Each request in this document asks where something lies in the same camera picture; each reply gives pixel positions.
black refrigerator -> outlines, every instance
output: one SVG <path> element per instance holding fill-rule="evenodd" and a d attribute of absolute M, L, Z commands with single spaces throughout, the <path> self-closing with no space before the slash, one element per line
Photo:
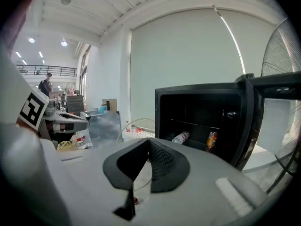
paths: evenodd
<path fill-rule="evenodd" d="M 300 100 L 301 72 L 156 89 L 155 137 L 171 141 L 188 131 L 183 146 L 213 153 L 242 170 L 258 139 L 267 98 Z M 218 139 L 209 150 L 211 131 Z"/>

white wall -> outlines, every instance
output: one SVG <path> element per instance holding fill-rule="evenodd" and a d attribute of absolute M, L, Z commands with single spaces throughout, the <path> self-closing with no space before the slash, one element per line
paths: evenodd
<path fill-rule="evenodd" d="M 120 95 L 121 31 L 108 38 L 99 48 L 92 46 L 87 66 L 87 109 L 99 108 L 102 99 Z"/>

person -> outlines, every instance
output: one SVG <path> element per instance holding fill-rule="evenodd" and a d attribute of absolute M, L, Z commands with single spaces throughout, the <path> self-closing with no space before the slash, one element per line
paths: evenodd
<path fill-rule="evenodd" d="M 62 103 L 62 97 L 61 94 L 58 95 L 57 97 L 57 103 L 58 103 L 58 110 L 61 110 L 61 103 Z"/>
<path fill-rule="evenodd" d="M 52 73 L 47 73 L 46 79 L 44 81 L 41 81 L 39 84 L 39 90 L 49 97 L 49 93 L 52 92 L 52 83 L 50 82 L 50 78 L 52 76 Z"/>
<path fill-rule="evenodd" d="M 41 70 L 42 70 L 42 68 L 40 68 L 37 72 L 36 72 L 36 75 L 40 75 L 41 73 Z"/>
<path fill-rule="evenodd" d="M 69 96 L 74 96 L 74 88 L 69 92 Z"/>

window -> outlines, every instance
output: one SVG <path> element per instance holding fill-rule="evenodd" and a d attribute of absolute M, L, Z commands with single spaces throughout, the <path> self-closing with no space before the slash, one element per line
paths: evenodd
<path fill-rule="evenodd" d="M 86 100 L 86 77 L 87 77 L 87 65 L 89 60 L 90 48 L 88 47 L 85 54 L 83 55 L 83 59 L 81 60 L 81 68 L 80 68 L 80 94 L 83 95 L 84 100 Z"/>

orange can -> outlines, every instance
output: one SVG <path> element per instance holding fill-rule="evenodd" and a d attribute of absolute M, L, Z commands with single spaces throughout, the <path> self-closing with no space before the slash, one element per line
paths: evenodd
<path fill-rule="evenodd" d="M 209 136 L 208 136 L 208 139 L 207 139 L 207 146 L 209 148 L 214 148 L 215 147 L 215 143 L 216 143 L 216 140 L 217 140 L 217 132 L 215 131 L 211 131 L 209 133 Z"/>

